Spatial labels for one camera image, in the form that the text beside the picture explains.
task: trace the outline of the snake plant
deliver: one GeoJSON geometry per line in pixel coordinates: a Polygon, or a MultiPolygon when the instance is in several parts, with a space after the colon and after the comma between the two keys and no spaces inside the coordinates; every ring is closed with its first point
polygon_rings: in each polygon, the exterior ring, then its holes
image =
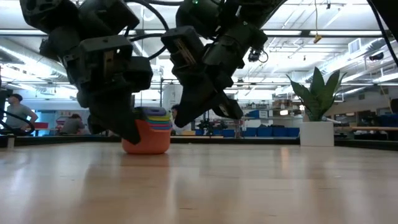
{"type": "Polygon", "coordinates": [[[292,84],[294,93],[300,98],[305,107],[305,113],[310,121],[321,121],[322,116],[331,108],[341,84],[340,71],[336,71],[325,83],[321,71],[315,67],[310,88],[294,82],[287,76],[292,84]]]}

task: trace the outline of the blue storage box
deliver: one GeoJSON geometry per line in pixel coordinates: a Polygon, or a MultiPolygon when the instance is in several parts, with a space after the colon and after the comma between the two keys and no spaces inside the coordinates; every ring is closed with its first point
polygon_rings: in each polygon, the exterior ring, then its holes
{"type": "Polygon", "coordinates": [[[255,118],[255,119],[259,119],[259,118],[268,118],[268,111],[267,110],[254,110],[254,111],[250,111],[247,114],[245,114],[246,117],[249,118],[255,118]]]}
{"type": "Polygon", "coordinates": [[[246,130],[243,132],[244,137],[256,137],[257,134],[257,128],[246,128],[246,130]]]}
{"type": "Polygon", "coordinates": [[[195,130],[195,135],[201,136],[201,135],[203,135],[203,131],[201,129],[196,129],[195,130]]]}
{"type": "Polygon", "coordinates": [[[382,127],[398,127],[398,114],[386,114],[379,118],[382,127]]]}
{"type": "Polygon", "coordinates": [[[273,128],[274,137],[288,137],[287,128],[273,128]]]}
{"type": "Polygon", "coordinates": [[[300,128],[287,128],[287,135],[289,137],[298,137],[300,133],[300,128]]]}
{"type": "Polygon", "coordinates": [[[257,137],[272,137],[272,128],[257,128],[257,137]]]}
{"type": "Polygon", "coordinates": [[[223,130],[223,136],[226,138],[233,138],[235,137],[235,130],[233,129],[223,130]]]}
{"type": "Polygon", "coordinates": [[[213,130],[213,134],[214,134],[214,135],[220,135],[220,134],[221,134],[221,131],[218,130],[218,129],[213,130]]]}

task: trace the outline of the person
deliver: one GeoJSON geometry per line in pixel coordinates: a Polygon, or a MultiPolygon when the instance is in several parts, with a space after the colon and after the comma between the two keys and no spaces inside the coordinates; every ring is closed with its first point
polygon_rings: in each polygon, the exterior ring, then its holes
{"type": "MultiPolygon", "coordinates": [[[[8,98],[8,103],[10,105],[7,107],[7,112],[24,119],[27,119],[29,116],[29,121],[34,123],[38,118],[37,115],[29,107],[21,104],[22,100],[23,97],[20,94],[15,93],[10,95],[8,98]]],[[[29,125],[25,121],[12,116],[7,116],[6,124],[15,131],[25,131],[29,128],[29,125]]]]}
{"type": "Polygon", "coordinates": [[[63,124],[60,134],[80,134],[85,132],[85,125],[78,114],[72,114],[63,124]]]}
{"type": "Polygon", "coordinates": [[[172,107],[172,122],[173,122],[173,130],[175,131],[176,135],[182,135],[183,131],[191,131],[191,123],[188,123],[186,126],[179,128],[175,125],[174,120],[178,113],[178,108],[180,105],[174,105],[172,107]]]}

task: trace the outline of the wooden table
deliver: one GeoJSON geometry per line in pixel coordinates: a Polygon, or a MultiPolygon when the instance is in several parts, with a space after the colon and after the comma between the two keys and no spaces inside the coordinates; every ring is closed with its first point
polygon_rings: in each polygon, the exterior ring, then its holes
{"type": "Polygon", "coordinates": [[[224,136],[171,136],[171,138],[221,139],[224,136]]]}
{"type": "Polygon", "coordinates": [[[0,152],[4,224],[396,224],[398,153],[344,147],[120,143],[0,152]]]}
{"type": "Polygon", "coordinates": [[[35,128],[35,137],[39,136],[39,131],[57,131],[57,128],[35,128]]]}
{"type": "Polygon", "coordinates": [[[395,127],[335,127],[336,131],[398,131],[395,127]]]}

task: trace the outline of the white planter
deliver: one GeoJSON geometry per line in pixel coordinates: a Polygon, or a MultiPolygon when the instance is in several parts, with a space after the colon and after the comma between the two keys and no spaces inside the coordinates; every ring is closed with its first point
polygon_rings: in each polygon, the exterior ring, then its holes
{"type": "Polygon", "coordinates": [[[332,122],[303,122],[300,125],[301,146],[333,147],[335,135],[332,122]]]}

